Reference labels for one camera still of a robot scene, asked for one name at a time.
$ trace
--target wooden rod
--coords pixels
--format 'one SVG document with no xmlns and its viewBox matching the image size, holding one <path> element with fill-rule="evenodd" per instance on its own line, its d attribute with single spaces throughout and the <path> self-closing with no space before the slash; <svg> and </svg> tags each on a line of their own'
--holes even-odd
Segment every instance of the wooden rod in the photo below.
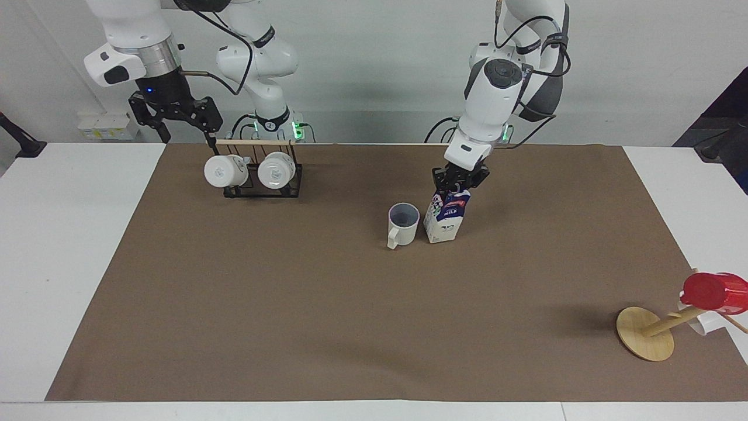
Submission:
<svg viewBox="0 0 748 421">
<path fill-rule="evenodd" d="M 216 139 L 215 143 L 238 146 L 295 146 L 296 140 Z"/>
<path fill-rule="evenodd" d="M 686 307 L 679 312 L 668 315 L 666 318 L 660 321 L 656 321 L 653 324 L 645 327 L 644 329 L 642 329 L 642 335 L 646 338 L 652 337 L 672 327 L 678 326 L 679 324 L 683 324 L 691 320 L 692 318 L 695 318 L 698 315 L 702 315 L 706 312 L 706 310 L 698 309 L 694 306 Z"/>
</svg>

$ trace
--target red mug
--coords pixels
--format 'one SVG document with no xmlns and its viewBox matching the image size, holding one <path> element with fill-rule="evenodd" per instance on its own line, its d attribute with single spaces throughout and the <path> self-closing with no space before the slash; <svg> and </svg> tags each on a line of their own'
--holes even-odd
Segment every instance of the red mug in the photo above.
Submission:
<svg viewBox="0 0 748 421">
<path fill-rule="evenodd" d="M 748 282 L 732 273 L 695 273 L 683 284 L 681 302 L 724 315 L 748 310 Z"/>
</svg>

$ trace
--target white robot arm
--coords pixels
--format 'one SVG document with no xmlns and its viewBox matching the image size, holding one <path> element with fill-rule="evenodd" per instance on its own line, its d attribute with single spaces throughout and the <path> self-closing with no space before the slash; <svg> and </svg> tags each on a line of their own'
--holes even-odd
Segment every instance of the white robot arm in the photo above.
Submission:
<svg viewBox="0 0 748 421">
<path fill-rule="evenodd" d="M 201 129 L 215 149 L 215 132 L 223 120 L 212 98 L 195 100 L 185 76 L 211 76 L 184 71 L 162 7 L 203 12 L 226 11 L 229 28 L 213 25 L 245 42 L 218 51 L 217 62 L 229 79 L 242 83 L 252 97 L 260 135 L 265 139 L 298 139 L 303 136 L 300 116 L 292 111 L 281 87 L 269 78 L 286 76 L 298 68 L 296 51 L 276 36 L 268 23 L 262 0 L 86 0 L 102 22 L 107 43 L 85 59 L 91 78 L 101 86 L 134 80 L 138 85 L 129 99 L 139 124 L 156 129 L 164 143 L 171 135 L 164 119 L 181 120 Z"/>
<path fill-rule="evenodd" d="M 465 111 L 444 158 L 433 170 L 445 196 L 477 187 L 486 177 L 485 158 L 511 138 L 512 113 L 528 121 L 554 117 L 561 97 L 568 43 L 568 6 L 563 0 L 497 0 L 496 24 L 507 41 L 482 43 L 470 55 Z"/>
<path fill-rule="evenodd" d="M 107 43 L 85 58 L 91 78 L 101 86 L 134 80 L 129 103 L 141 125 L 155 129 L 164 143 L 171 135 L 164 120 L 186 121 L 200 129 L 215 149 L 223 124 L 211 97 L 196 100 L 182 73 L 179 49 L 164 20 L 159 0 L 86 0 L 104 27 Z M 222 10 L 228 0 L 200 1 L 205 11 Z"/>
<path fill-rule="evenodd" d="M 295 49 L 282 40 L 270 25 L 262 0 L 233 0 L 226 8 L 231 29 L 253 41 L 254 60 L 243 88 L 250 94 L 254 115 L 260 123 L 261 139 L 297 139 L 301 116 L 286 104 L 283 89 L 271 78 L 288 76 L 298 69 Z M 229 79 L 240 83 L 249 50 L 244 45 L 229 45 L 218 51 L 218 68 Z"/>
</svg>

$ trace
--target electrical socket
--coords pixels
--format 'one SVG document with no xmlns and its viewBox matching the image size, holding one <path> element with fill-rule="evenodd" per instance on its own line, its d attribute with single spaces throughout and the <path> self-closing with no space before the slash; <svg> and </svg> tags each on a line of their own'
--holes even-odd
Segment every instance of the electrical socket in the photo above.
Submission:
<svg viewBox="0 0 748 421">
<path fill-rule="evenodd" d="M 78 125 L 83 137 L 89 140 L 135 140 L 138 125 L 128 114 L 80 115 Z"/>
</svg>

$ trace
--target white table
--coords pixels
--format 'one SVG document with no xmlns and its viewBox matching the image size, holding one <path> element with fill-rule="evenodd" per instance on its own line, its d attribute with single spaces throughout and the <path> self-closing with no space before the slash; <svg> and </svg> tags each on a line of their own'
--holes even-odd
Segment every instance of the white table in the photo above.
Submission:
<svg viewBox="0 0 748 421">
<path fill-rule="evenodd" d="M 53 143 L 0 178 L 0 420 L 684 421 L 748 413 L 748 402 L 43 403 L 163 150 Z M 625 150 L 691 266 L 748 276 L 748 196 L 727 171 L 690 149 Z M 748 324 L 748 316 L 738 320 Z M 748 361 L 748 337 L 727 328 Z"/>
</svg>

